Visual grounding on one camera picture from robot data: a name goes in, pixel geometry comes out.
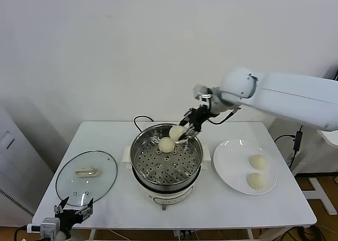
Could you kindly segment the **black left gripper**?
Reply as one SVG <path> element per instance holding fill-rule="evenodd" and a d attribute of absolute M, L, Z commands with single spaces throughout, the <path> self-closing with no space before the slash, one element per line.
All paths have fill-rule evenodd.
<path fill-rule="evenodd" d="M 93 198 L 78 211 L 75 209 L 63 210 L 68 200 L 69 197 L 66 197 L 58 205 L 54 206 L 54 212 L 57 213 L 54 216 L 60 220 L 60 230 L 63 233 L 69 233 L 75 224 L 82 223 L 82 220 L 88 219 L 93 214 Z"/>

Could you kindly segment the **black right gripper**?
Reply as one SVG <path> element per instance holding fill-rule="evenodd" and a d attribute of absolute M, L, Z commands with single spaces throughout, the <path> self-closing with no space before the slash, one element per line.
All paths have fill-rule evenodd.
<path fill-rule="evenodd" d="M 201 132 L 202 124 L 210 117 L 211 113 L 207 105 L 201 105 L 197 109 L 188 109 L 180 121 L 181 134 L 175 142 L 183 143 L 195 138 Z"/>

